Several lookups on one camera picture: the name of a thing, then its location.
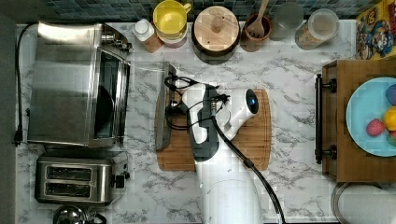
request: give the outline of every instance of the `red egg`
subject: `red egg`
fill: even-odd
[[[373,119],[367,124],[366,132],[371,136],[377,136],[384,132],[386,129],[385,124],[379,119]]]

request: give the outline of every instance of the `marble countertop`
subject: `marble countertop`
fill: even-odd
[[[272,116],[270,164],[262,174],[271,184],[288,222],[336,221],[331,210],[334,180],[322,175],[315,161],[315,74],[322,65],[336,59],[352,59],[355,52],[355,22],[341,21],[338,35],[313,50],[299,49],[294,38],[266,40],[256,52],[246,53],[237,46],[226,63],[201,62],[193,52],[191,35],[179,49],[162,46],[148,53],[132,35],[131,23],[110,23],[134,44],[132,62],[168,61],[178,76],[217,84],[224,89],[258,88],[268,93]],[[23,110],[30,105],[34,75],[36,27],[22,41],[21,74]],[[165,172],[157,163],[154,146],[156,77],[131,77],[126,139],[121,150],[130,155],[132,178],[127,192],[108,207],[97,209],[107,223],[201,223],[200,190],[194,172]],[[28,119],[23,117],[24,139]],[[52,223],[59,205],[35,200],[35,160],[43,152],[40,145],[17,147],[16,222]],[[275,223],[276,213],[265,188],[255,180],[261,193],[262,214]]]

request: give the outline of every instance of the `cereal box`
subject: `cereal box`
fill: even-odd
[[[396,59],[396,0],[383,0],[357,18],[357,59]]]

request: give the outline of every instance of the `yellow bowl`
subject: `yellow bowl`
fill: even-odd
[[[178,39],[186,31],[187,13],[191,4],[181,5],[174,0],[165,0],[155,7],[153,13],[154,25],[157,31],[167,39]]]

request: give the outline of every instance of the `wooden lid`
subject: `wooden lid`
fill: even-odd
[[[239,23],[225,7],[209,7],[194,22],[194,34],[204,49],[222,51],[237,41]]]

